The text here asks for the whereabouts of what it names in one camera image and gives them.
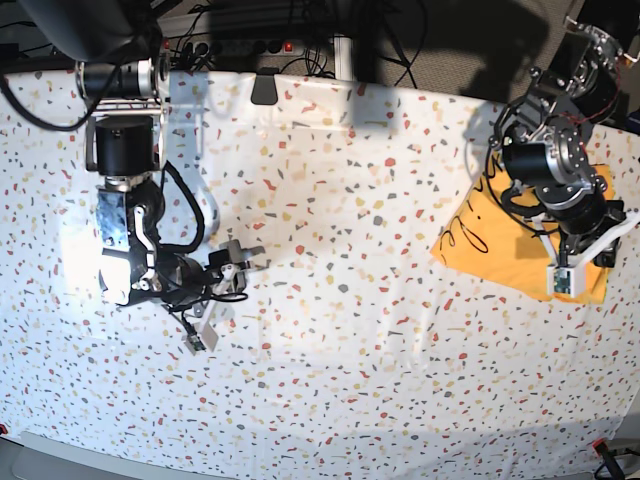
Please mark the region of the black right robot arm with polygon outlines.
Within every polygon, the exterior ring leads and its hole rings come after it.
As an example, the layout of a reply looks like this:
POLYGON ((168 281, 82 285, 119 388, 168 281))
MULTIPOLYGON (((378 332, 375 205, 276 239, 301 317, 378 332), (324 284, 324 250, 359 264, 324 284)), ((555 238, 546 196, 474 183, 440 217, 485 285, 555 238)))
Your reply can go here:
POLYGON ((23 8, 75 63, 86 111, 74 128, 85 133, 87 170, 104 181, 96 219, 105 300, 129 306, 158 299, 174 312, 244 301, 250 250, 230 241, 206 265, 192 257, 205 218, 164 151, 169 61, 157 10, 147 1, 26 1, 23 8), (187 244, 161 239, 165 197, 155 174, 174 180, 194 214, 196 233, 187 244))

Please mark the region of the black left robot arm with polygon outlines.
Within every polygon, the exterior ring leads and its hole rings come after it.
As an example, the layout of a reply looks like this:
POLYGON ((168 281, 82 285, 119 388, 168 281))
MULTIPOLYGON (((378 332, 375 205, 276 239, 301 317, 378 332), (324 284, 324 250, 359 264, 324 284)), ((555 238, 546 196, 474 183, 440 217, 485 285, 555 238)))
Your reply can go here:
POLYGON ((504 108, 492 139, 511 179, 502 209, 527 228, 536 217, 555 223, 560 267, 626 218, 622 202, 605 199, 586 145, 594 125, 616 109, 619 67, 639 33, 639 15, 582 12, 565 25, 549 67, 531 69, 527 92, 504 108))

